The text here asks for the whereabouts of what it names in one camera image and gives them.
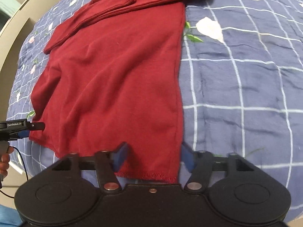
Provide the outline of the person's left hand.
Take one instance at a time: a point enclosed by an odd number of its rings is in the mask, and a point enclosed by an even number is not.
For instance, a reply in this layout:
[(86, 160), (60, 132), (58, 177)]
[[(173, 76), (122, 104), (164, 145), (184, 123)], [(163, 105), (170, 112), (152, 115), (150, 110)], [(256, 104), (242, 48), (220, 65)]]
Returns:
[(5, 153), (1, 156), (0, 169), (1, 169), (1, 175), (3, 178), (7, 177), (7, 175), (8, 175), (10, 154), (12, 154), (13, 152), (14, 152), (14, 148), (9, 147), (7, 153)]

